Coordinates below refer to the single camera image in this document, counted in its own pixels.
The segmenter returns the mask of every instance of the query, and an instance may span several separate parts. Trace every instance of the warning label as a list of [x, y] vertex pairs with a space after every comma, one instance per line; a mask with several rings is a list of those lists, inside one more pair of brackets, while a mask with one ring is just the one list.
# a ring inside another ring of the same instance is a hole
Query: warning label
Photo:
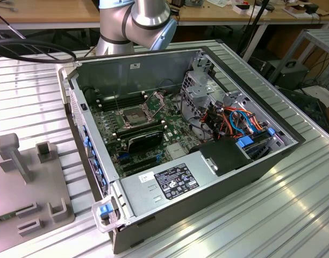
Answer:
[[155, 174], [155, 179], [168, 200], [199, 186], [185, 163]]

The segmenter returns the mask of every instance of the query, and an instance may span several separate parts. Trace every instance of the workbench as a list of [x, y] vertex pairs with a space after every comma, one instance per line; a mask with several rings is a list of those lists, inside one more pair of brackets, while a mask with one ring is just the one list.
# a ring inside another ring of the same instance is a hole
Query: workbench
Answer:
[[[249, 60], [268, 25], [323, 24], [322, 28], [329, 27], [329, 16], [298, 19], [283, 11], [283, 5], [273, 6], [275, 10], [259, 20], [260, 26], [244, 53], [244, 60]], [[14, 7], [18, 12], [0, 9], [0, 15], [19, 30], [100, 27], [99, 12], [91, 0], [22, 0], [15, 1]], [[249, 15], [239, 15], [229, 5], [220, 8], [207, 1], [202, 8], [181, 7], [178, 17], [180, 26], [247, 25], [248, 22]], [[0, 29], [8, 28], [0, 21]]]
[[[73, 223], [8, 249], [0, 257], [329, 257], [329, 135], [226, 45], [211, 40], [169, 48], [202, 45], [306, 142], [258, 181], [113, 256], [108, 234], [98, 231], [90, 212], [94, 198], [66, 119], [55, 66], [0, 58], [0, 134], [17, 133], [20, 149], [44, 140], [57, 145], [76, 215]], [[233, 89], [222, 73], [216, 77]]]

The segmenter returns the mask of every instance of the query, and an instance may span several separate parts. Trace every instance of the blue latch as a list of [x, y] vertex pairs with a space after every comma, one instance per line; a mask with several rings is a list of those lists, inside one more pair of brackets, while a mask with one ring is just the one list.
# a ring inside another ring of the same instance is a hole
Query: blue latch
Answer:
[[276, 131], [274, 131], [274, 129], [271, 128], [271, 127], [269, 127], [269, 128], [267, 129], [267, 132], [268, 132], [271, 136], [273, 136], [273, 135], [276, 133]]
[[249, 136], [244, 136], [244, 137], [239, 138], [237, 143], [241, 148], [244, 148], [247, 145], [252, 144], [253, 140]]
[[111, 213], [113, 211], [113, 206], [110, 203], [107, 203], [105, 205], [102, 205], [100, 208], [100, 217], [106, 216], [107, 214]]
[[83, 145], [84, 145], [85, 147], [87, 147], [87, 145], [88, 145], [88, 141], [89, 141], [89, 138], [88, 138], [88, 136], [86, 136], [86, 137], [84, 138], [84, 142], [83, 142]]

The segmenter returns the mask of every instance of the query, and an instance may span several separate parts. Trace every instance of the aluminum profile table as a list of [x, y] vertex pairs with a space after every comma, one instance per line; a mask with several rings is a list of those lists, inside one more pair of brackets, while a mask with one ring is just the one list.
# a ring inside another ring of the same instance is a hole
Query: aluminum profile table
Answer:
[[[253, 184], [114, 256], [108, 235], [98, 231], [90, 213], [94, 200], [54, 66], [0, 59], [0, 134], [18, 133], [23, 149], [42, 140], [57, 145], [76, 214], [73, 223], [0, 257], [329, 257], [329, 135], [226, 45], [196, 41], [169, 48], [201, 45], [301, 133], [304, 145]], [[232, 90], [228, 78], [216, 76]]]
[[[272, 73], [271, 77], [268, 79], [269, 82], [273, 83], [282, 69], [284, 68], [285, 64], [289, 61], [289, 59], [293, 56], [296, 49], [301, 45], [302, 41], [304, 39], [307, 39], [310, 41], [310, 44], [307, 46], [307, 48], [304, 50], [304, 52], [300, 55], [298, 61], [303, 62], [305, 58], [308, 56], [308, 54], [312, 51], [314, 46], [317, 46], [321, 49], [323, 49], [326, 53], [329, 54], [329, 29], [322, 30], [302, 30], [302, 32], [299, 34], [295, 42], [292, 44], [292, 46], [289, 48], [288, 52], [280, 62], [280, 64], [277, 66], [277, 68]], [[324, 84], [329, 78], [329, 73], [322, 79], [322, 84]]]

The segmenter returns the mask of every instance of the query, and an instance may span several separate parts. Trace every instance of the motherboard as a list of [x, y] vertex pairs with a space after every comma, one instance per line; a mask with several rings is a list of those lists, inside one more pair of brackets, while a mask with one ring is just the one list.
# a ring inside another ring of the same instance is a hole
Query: motherboard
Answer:
[[[202, 143], [183, 120], [174, 94], [137, 95], [90, 107], [121, 178], [185, 156]], [[143, 103], [127, 106], [133, 101]]]

